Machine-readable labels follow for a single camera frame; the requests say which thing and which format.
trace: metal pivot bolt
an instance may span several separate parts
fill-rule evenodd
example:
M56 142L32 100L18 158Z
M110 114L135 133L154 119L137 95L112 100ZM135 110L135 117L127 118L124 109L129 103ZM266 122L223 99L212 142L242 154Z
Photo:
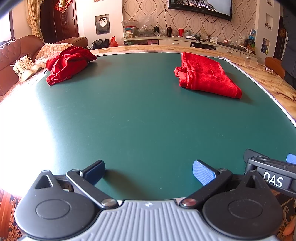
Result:
M117 201L113 198L106 198L101 203L105 207L113 207L113 206L117 205Z
M197 204L197 201L193 198L185 198L182 200L182 205L185 207L193 207Z

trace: crumpled red cloth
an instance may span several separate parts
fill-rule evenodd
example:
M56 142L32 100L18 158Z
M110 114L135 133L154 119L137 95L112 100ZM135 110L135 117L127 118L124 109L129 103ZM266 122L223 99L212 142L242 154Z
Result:
M182 66L174 71L181 87L232 98L242 97L242 90L228 78L217 61L187 52L181 56Z
M93 60L96 60L96 56L82 47L70 46L62 52L57 52L46 62L46 68L51 71L46 82L53 85L68 80Z

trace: sneaker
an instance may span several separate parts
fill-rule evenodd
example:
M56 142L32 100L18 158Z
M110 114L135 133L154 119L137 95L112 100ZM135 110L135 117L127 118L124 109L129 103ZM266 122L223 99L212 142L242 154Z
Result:
M28 57L28 55L20 58L21 61L23 61L24 65L31 70L34 74L41 69L41 65L34 64L33 61Z
M15 65L13 66L13 70L18 75L20 82L26 81L28 78L34 75L33 71L28 69L23 61L19 60L15 62Z

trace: television frame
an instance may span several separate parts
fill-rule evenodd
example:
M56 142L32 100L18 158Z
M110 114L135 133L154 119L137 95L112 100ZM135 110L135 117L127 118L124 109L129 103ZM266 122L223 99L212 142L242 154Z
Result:
M230 1L230 16L227 15L227 14L224 14L224 13L215 12L215 11L211 11L211 10L206 10L206 9L202 9L202 8L197 8L197 7L187 6L187 5L181 5L181 4L174 4L174 3L171 3L170 0L168 0L168 9L203 13L203 14L210 15L210 16L213 16L213 17L222 18L222 19L225 19L225 20L228 20L228 21L231 22L231 20L232 20L232 1L233 0Z

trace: dark pants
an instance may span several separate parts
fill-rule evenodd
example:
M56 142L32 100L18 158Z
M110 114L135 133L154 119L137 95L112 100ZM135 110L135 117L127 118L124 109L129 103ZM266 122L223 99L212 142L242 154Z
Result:
M284 80L294 89L296 89L296 79L293 76L291 76L287 71L285 72Z

